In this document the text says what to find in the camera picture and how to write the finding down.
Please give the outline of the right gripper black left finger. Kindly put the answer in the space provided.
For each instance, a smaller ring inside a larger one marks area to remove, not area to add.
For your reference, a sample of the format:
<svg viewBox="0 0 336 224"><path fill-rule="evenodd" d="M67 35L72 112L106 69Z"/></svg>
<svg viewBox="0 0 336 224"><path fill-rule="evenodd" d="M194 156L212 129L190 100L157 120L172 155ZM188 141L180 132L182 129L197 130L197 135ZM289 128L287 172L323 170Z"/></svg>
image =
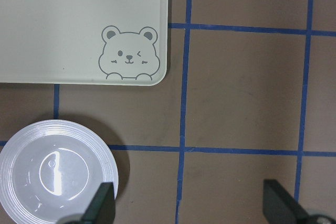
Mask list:
<svg viewBox="0 0 336 224"><path fill-rule="evenodd" d="M101 183L80 223L113 223L115 203L113 182Z"/></svg>

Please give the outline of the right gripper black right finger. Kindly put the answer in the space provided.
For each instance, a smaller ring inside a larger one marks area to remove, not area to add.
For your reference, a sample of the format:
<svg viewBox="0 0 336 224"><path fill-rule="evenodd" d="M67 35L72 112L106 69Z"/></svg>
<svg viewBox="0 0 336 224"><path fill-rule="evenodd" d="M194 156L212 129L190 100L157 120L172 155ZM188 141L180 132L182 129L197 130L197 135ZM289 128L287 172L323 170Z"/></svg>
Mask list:
<svg viewBox="0 0 336 224"><path fill-rule="evenodd" d="M275 179L263 181L263 215L268 223L306 223L309 215Z"/></svg>

